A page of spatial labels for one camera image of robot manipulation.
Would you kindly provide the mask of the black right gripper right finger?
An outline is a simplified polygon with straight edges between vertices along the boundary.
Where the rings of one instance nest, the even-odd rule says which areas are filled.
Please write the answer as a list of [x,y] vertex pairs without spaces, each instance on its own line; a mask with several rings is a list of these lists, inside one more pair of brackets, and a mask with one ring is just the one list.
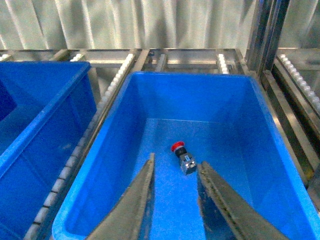
[[287,240],[208,162],[197,167],[200,215],[207,240]]

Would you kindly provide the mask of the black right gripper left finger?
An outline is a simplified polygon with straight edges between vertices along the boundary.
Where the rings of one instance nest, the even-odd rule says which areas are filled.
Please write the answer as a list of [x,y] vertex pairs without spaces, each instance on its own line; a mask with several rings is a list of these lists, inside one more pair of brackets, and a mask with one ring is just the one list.
[[112,210],[87,240],[149,240],[155,206],[155,154],[151,153]]

